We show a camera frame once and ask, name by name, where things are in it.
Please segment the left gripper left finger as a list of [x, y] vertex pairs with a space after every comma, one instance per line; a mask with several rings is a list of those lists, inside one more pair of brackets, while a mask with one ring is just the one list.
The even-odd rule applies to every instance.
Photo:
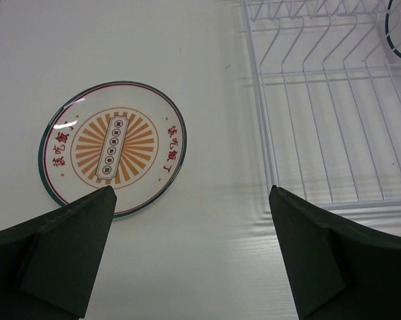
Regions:
[[0, 317], [84, 317], [116, 202], [102, 187], [0, 231]]

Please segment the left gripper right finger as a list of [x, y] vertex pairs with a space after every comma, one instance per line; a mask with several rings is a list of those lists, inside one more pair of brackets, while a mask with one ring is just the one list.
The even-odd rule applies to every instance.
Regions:
[[277, 186], [269, 204], [299, 319], [401, 319], [401, 237]]

